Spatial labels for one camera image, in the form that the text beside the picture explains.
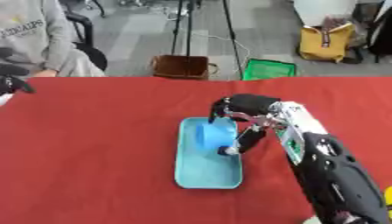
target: blue cup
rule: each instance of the blue cup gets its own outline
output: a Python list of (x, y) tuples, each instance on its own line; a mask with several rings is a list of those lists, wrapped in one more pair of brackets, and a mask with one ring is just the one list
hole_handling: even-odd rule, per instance
[(235, 138), (235, 129), (227, 126), (202, 123), (196, 127), (196, 141), (203, 151), (216, 151), (221, 146), (232, 146)]

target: person's arm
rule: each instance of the person's arm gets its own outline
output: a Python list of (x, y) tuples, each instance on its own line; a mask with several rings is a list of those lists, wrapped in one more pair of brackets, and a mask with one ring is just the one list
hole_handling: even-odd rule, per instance
[(61, 69), (72, 48), (71, 33), (68, 30), (67, 18), (59, 0), (41, 1), (47, 23), (46, 31), (49, 35), (49, 46), (45, 71), (43, 71), (44, 75), (38, 73), (38, 76), (52, 76), (53, 73), (56, 74)]

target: green basket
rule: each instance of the green basket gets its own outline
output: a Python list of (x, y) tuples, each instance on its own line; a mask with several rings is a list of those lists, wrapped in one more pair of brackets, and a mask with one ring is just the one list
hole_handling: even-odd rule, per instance
[(256, 81), (278, 77), (297, 76), (297, 66), (276, 60), (250, 59), (243, 75), (243, 81)]

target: yellow bag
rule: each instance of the yellow bag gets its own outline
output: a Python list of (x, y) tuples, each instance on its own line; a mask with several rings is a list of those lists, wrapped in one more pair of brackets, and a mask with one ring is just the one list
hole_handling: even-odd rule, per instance
[(346, 48), (354, 25), (344, 24), (330, 31), (321, 31), (310, 26), (301, 30), (299, 54), (306, 60), (334, 60), (341, 62), (346, 56)]
[(392, 186), (385, 191), (385, 200), (389, 210), (389, 218), (392, 220)]

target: cable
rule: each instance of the cable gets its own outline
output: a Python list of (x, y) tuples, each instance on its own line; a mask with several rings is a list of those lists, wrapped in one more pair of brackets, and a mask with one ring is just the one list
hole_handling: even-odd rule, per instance
[[(161, 6), (161, 7), (157, 7), (157, 9), (158, 9), (158, 10), (160, 9), (160, 10), (163, 12), (163, 14), (166, 15), (166, 19), (167, 19), (168, 21), (176, 21), (176, 20), (177, 20), (177, 18), (174, 18), (174, 19), (173, 19), (173, 18), (170, 17), (170, 14), (172, 14), (173, 12), (176, 12), (175, 10), (173, 10), (172, 12), (167, 13), (168, 7)], [(181, 16), (182, 16), (182, 17), (187, 17), (187, 16), (188, 16), (188, 10), (183, 9), (183, 10), (181, 11)], [(180, 27), (179, 29), (180, 29), (182, 32), (186, 32), (186, 29), (184, 29), (184, 28), (182, 28), (182, 27)], [(220, 40), (224, 40), (224, 41), (231, 41), (231, 38), (222, 38), (222, 37), (218, 37), (218, 36), (214, 36), (214, 35), (205, 35), (205, 34), (197, 33), (197, 32), (195, 32), (195, 31), (192, 31), (191, 34), (194, 35), (194, 36), (200, 36), (200, 37), (209, 38), (209, 39), (220, 39)], [(242, 43), (240, 43), (238, 40), (235, 40), (235, 43), (236, 43), (238, 46), (240, 46), (243, 50), (245, 50), (245, 51), (247, 52), (247, 54), (246, 54), (246, 56), (245, 56), (243, 62), (241, 63), (241, 67), (244, 68), (245, 65), (246, 65), (246, 63), (247, 63), (247, 61), (248, 61), (248, 59), (249, 59), (249, 57), (250, 57), (250, 50), (249, 50), (245, 45), (243, 45)], [(237, 69), (235, 69), (235, 70), (233, 71), (233, 74), (237, 74), (239, 71), (240, 71), (240, 68), (237, 68)]]
[[(186, 32), (186, 29), (184, 28), (179, 28), (182, 32)], [(195, 36), (200, 36), (200, 37), (205, 37), (205, 38), (211, 38), (211, 39), (220, 39), (220, 40), (225, 40), (225, 41), (231, 41), (231, 38), (222, 38), (222, 37), (218, 37), (218, 36), (214, 36), (214, 35), (206, 35), (206, 34), (201, 34), (201, 33), (197, 33), (195, 31), (191, 32), (192, 35)], [(244, 67), (245, 64), (247, 63), (249, 57), (250, 57), (250, 50), (243, 44), (241, 44), (238, 40), (235, 40), (235, 43), (240, 46), (242, 49), (244, 49), (247, 52), (247, 55), (245, 56), (243, 62), (241, 63), (241, 67)], [(240, 70), (240, 68), (237, 68), (236, 70), (234, 70), (234, 74), (238, 73)]]

